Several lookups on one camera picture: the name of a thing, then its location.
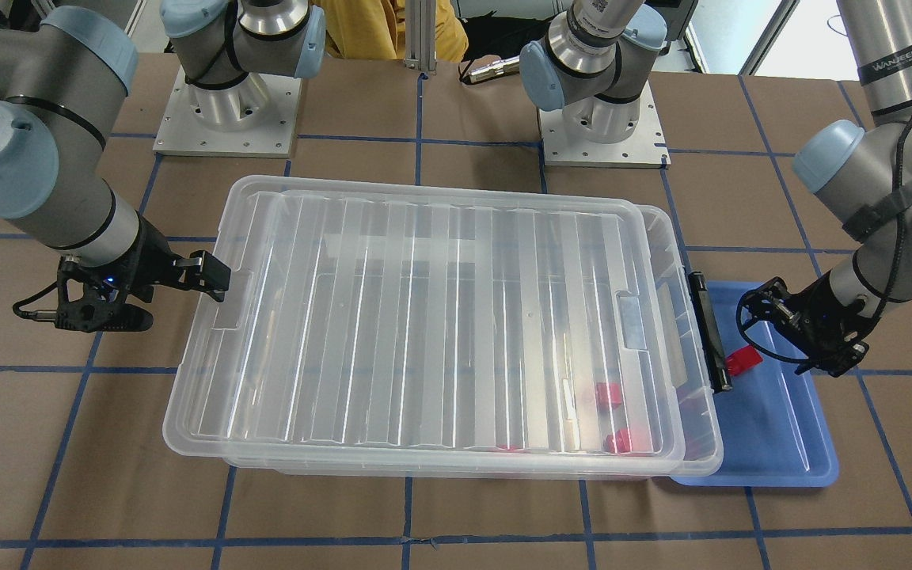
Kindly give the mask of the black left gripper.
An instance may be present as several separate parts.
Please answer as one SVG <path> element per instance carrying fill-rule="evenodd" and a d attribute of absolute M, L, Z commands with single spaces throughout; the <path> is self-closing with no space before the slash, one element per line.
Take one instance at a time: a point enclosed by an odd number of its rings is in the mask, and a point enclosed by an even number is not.
<path fill-rule="evenodd" d="M 737 303 L 741 338 L 755 349 L 765 349 L 748 331 L 757 322 L 767 322 L 807 358 L 796 365 L 796 374 L 824 371 L 839 378 L 850 371 L 868 353 L 868 343 L 859 336 L 871 321 L 857 314 L 863 302 L 843 306 L 836 299 L 829 277 L 823 275 L 796 294 L 781 277 L 743 293 Z"/>

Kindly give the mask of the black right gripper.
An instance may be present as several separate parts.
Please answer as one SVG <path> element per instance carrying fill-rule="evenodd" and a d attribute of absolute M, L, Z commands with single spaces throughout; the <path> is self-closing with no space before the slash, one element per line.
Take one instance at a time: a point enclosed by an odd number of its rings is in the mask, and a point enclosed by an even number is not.
<path fill-rule="evenodd" d="M 136 238 L 123 255 L 95 268 L 61 260 L 55 288 L 58 305 L 54 326 L 68 331 L 95 333 L 142 332 L 152 327 L 148 310 L 129 299 L 152 302 L 154 286 L 170 286 L 207 295 L 224 302 L 230 289 L 231 269 L 207 250 L 191 256 L 174 253 L 166 237 L 145 218 L 138 219 Z"/>

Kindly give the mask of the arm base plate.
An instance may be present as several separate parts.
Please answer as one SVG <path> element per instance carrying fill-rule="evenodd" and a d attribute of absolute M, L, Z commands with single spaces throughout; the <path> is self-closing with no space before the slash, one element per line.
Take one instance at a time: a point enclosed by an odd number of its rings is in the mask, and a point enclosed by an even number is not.
<path fill-rule="evenodd" d="M 628 104 L 591 97 L 537 116 L 546 165 L 662 169 L 672 163 L 649 83 Z"/>
<path fill-rule="evenodd" d="M 188 85 L 177 73 L 153 144 L 186 158 L 274 158 L 292 155 L 303 80 L 250 74 L 224 90 Z"/>

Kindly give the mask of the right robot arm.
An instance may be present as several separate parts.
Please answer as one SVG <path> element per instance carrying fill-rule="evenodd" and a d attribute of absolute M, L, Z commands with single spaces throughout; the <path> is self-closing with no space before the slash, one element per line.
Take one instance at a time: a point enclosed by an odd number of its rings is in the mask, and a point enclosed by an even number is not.
<path fill-rule="evenodd" d="M 300 82 L 325 57 L 325 11 L 310 1 L 163 1 L 182 79 L 156 150 L 278 156 L 294 138 Z M 154 288 L 221 302 L 232 271 L 206 250 L 181 256 L 97 167 L 139 60 L 133 40 L 90 9 L 61 5 L 35 32 L 0 23 L 0 219 L 55 250 L 57 306 L 21 320 L 80 332 L 138 332 Z"/>

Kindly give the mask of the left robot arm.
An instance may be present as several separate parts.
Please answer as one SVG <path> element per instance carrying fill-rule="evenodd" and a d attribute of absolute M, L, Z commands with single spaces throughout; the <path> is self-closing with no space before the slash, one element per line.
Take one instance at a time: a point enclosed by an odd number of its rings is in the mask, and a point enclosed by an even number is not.
<path fill-rule="evenodd" d="M 858 250 L 792 293 L 779 277 L 739 297 L 742 338 L 767 322 L 800 357 L 770 357 L 799 373 L 836 378 L 868 354 L 884 314 L 912 300 L 912 1 L 841 1 L 872 129 L 836 120 L 796 153 L 801 183 L 835 216 Z M 587 133 L 622 140 L 656 54 L 663 16 L 644 1 L 576 1 L 514 57 L 522 85 L 544 112 L 582 109 Z"/>

